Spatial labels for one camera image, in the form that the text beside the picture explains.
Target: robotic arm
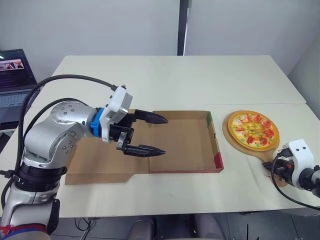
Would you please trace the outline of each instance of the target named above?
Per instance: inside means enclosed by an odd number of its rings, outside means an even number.
[[[126,155],[152,157],[165,153],[152,146],[132,146],[130,142],[134,133],[132,124],[136,120],[152,124],[168,121],[143,110],[128,113],[133,97],[125,86],[118,87],[110,98],[105,108],[92,108],[79,101],[62,102],[52,109],[47,119],[27,133],[22,165],[13,176],[14,183],[3,209],[2,236],[13,239],[19,235],[19,239],[25,239],[21,235],[30,235],[30,229],[49,235],[56,229],[60,178],[67,172],[66,164],[82,137],[117,142],[116,149]]]
[[[285,144],[275,161],[264,162],[263,166],[271,173],[277,174],[286,183],[301,190],[311,191],[313,195],[320,198],[320,167],[315,166],[314,156],[303,139]]]

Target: laptop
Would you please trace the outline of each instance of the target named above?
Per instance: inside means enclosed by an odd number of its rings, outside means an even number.
[[[22,49],[0,51],[0,125],[18,123],[24,99],[36,84]]]

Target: cardboard box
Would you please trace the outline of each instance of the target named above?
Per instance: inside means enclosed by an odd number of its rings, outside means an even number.
[[[134,174],[219,173],[224,169],[209,111],[155,111],[167,124],[133,124],[132,145],[166,151],[154,157],[124,155],[116,143],[82,138],[69,164],[66,185],[123,183]]]

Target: wooden pizza board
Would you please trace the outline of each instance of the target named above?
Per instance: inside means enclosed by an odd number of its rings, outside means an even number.
[[[267,151],[255,151],[255,150],[251,150],[248,149],[242,145],[240,145],[234,138],[233,136],[230,134],[229,129],[228,129],[228,121],[231,115],[233,115],[235,112],[230,113],[228,116],[226,116],[226,118],[223,121],[222,124],[222,131],[224,134],[225,139],[229,142],[229,144],[234,147],[235,149],[237,149],[238,151],[256,157],[258,159],[260,159],[263,163],[264,162],[273,162],[274,157],[273,157],[273,153],[274,151],[278,148],[279,146],[279,138],[276,139],[276,144],[273,148],[271,148],[270,150]],[[278,176],[275,176],[275,181],[277,183],[277,185],[279,187],[284,187],[287,185],[287,183],[281,179],[279,179]]]

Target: toy pizza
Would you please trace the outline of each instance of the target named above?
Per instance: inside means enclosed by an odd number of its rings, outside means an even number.
[[[276,147],[279,138],[276,125],[255,111],[236,111],[228,120],[228,130],[240,145],[254,151]]]

